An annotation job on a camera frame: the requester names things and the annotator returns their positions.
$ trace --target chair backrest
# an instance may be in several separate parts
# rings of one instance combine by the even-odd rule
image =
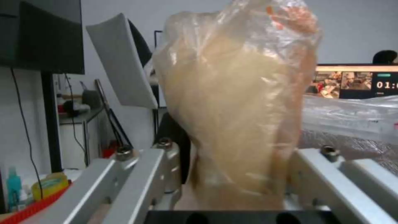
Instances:
[[[157,108],[127,18],[118,14],[86,29],[120,103]]]

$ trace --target power cord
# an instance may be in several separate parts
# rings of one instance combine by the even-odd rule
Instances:
[[[70,98],[71,98],[71,100],[72,100],[72,110],[74,110],[74,106],[73,106],[74,101],[73,101],[72,86],[70,85],[69,77],[68,77],[68,75],[67,75],[66,73],[65,73],[65,79],[66,79],[66,81],[68,82],[69,91],[70,91]],[[88,166],[87,151],[84,150],[84,147],[80,144],[80,142],[79,142],[79,141],[77,140],[77,138],[76,138],[76,130],[75,130],[75,126],[74,126],[74,118],[73,118],[73,116],[72,116],[72,126],[73,126],[73,136],[74,136],[74,138],[75,138],[76,143],[77,143],[77,144],[80,146],[80,148],[83,150],[83,153],[84,153],[84,164],[85,164],[86,167],[87,167],[87,166]]]
[[[22,116],[22,120],[23,120],[23,125],[24,125],[24,127],[25,127],[26,138],[27,138],[27,141],[28,141],[28,144],[29,144],[30,161],[32,162],[33,167],[35,168],[37,181],[38,181],[39,187],[40,187],[40,196],[41,196],[41,199],[43,199],[43,188],[41,188],[41,181],[40,181],[40,178],[39,178],[39,173],[37,172],[37,168],[36,168],[35,162],[33,161],[33,156],[32,156],[32,144],[31,144],[31,142],[30,142],[29,132],[27,131],[25,115],[23,114],[23,110],[22,110],[20,90],[19,90],[19,88],[18,88],[17,79],[15,78],[14,69],[13,69],[13,68],[10,68],[10,70],[11,70],[12,78],[14,79],[15,89],[17,90],[18,104],[19,104],[19,106],[20,106],[20,111],[21,111],[21,116]]]

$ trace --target computer screen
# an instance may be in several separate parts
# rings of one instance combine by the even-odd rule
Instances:
[[[305,94],[340,99],[398,95],[398,66],[318,66]]]
[[[0,66],[83,74],[80,0],[0,0]]]

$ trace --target screw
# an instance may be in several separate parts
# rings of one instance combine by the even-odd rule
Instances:
[[[116,159],[126,161],[133,157],[133,148],[130,145],[124,145],[116,150]]]
[[[169,138],[161,138],[158,142],[158,148],[160,149],[169,149],[173,145],[173,141]]]
[[[340,156],[340,150],[337,150],[330,145],[324,145],[321,147],[321,154],[326,157],[330,162],[334,163]]]

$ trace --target hex bolt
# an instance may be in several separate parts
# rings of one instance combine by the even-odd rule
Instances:
[[[331,163],[334,163],[339,159],[340,150],[335,149],[333,146],[330,145],[324,145],[321,147],[321,154]]]

